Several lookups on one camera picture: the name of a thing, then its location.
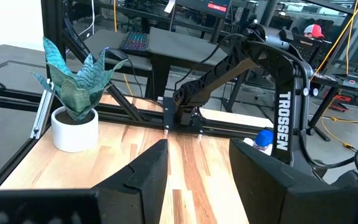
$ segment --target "white pot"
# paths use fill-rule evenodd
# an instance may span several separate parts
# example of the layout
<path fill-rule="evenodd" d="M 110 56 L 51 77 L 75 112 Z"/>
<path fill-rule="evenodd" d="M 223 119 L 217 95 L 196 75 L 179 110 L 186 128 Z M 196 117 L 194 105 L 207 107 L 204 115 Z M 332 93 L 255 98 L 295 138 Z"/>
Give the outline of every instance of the white pot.
<path fill-rule="evenodd" d="M 62 106 L 52 113 L 53 144 L 55 147 L 65 152 L 81 152 L 95 147 L 99 136 L 98 112 L 94 109 L 91 110 L 91 113 L 94 113 L 94 118 L 88 123 L 69 125 L 56 120 L 56 114 L 65 110 L 65 107 Z"/>

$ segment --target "snake plant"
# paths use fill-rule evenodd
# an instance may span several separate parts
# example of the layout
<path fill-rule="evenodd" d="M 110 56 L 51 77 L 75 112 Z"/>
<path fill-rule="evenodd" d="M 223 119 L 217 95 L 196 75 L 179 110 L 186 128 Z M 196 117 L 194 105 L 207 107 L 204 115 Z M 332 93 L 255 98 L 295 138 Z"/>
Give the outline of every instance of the snake plant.
<path fill-rule="evenodd" d="M 115 70 L 120 69 L 126 60 L 119 62 L 112 70 L 104 70 L 104 53 L 99 54 L 99 60 L 93 63 L 91 54 L 85 59 L 82 69 L 74 74 L 67 67 L 56 45 L 44 37 L 44 50 L 50 77 L 54 90 L 47 83 L 43 75 L 32 74 L 38 79 L 43 88 L 55 94 L 67 113 L 75 121 L 85 119 L 86 115 L 100 101 L 103 91 Z"/>

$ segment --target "keyboard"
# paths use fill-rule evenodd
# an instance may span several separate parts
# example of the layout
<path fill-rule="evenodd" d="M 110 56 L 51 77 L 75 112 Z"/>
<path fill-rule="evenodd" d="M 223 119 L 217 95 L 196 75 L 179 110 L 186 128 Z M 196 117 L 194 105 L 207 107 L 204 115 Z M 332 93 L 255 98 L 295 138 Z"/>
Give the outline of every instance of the keyboard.
<path fill-rule="evenodd" d="M 119 49 L 127 54 L 148 56 L 149 35 L 140 32 L 128 32 Z"/>

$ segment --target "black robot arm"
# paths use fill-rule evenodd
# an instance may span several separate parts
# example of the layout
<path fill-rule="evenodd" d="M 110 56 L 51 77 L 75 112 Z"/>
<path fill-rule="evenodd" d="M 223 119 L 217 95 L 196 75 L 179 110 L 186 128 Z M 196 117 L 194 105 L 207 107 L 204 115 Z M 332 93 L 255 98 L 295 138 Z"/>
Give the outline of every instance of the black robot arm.
<path fill-rule="evenodd" d="M 291 33 L 285 30 L 260 25 L 248 29 L 245 38 L 235 43 L 230 55 L 198 80 L 182 84 L 173 94 L 177 122 L 191 125 L 193 113 L 208 102 L 213 90 L 248 69 L 261 67 L 276 83 L 272 155 L 312 175 L 299 137 L 305 135 L 307 127 L 313 70 L 289 43 L 292 40 Z"/>

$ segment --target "wooden table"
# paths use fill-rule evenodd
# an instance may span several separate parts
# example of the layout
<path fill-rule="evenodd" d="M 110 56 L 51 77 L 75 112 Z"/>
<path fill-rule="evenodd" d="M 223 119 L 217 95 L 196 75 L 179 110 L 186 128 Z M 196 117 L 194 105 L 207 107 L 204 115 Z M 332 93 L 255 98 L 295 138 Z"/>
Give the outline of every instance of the wooden table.
<path fill-rule="evenodd" d="M 138 108 L 162 111 L 152 102 L 128 98 Z M 116 104 L 110 96 L 103 103 Z M 220 111 L 202 114 L 224 121 L 272 126 L 263 118 Z M 87 189 L 130 163 L 158 140 L 163 131 L 99 123 L 99 144 L 85 152 L 57 150 L 48 129 L 0 189 Z M 168 180 L 160 222 L 248 223 L 229 161 L 229 140 L 169 132 Z"/>

